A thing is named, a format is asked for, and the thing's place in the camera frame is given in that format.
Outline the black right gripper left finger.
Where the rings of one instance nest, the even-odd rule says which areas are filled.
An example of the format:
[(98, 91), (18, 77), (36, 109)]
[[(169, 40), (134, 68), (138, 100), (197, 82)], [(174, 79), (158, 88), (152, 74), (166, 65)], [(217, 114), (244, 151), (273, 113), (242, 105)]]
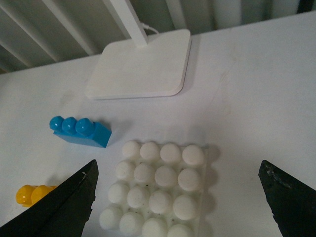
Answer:
[(74, 173), (35, 205), (3, 225), (2, 237), (80, 237), (92, 212), (96, 160)]

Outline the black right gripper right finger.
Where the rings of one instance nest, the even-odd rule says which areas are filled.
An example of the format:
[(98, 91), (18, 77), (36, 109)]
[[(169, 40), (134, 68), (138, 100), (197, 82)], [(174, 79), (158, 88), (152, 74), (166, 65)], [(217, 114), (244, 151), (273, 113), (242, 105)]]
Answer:
[(258, 176), (273, 218), (284, 237), (316, 235), (316, 191), (267, 160)]

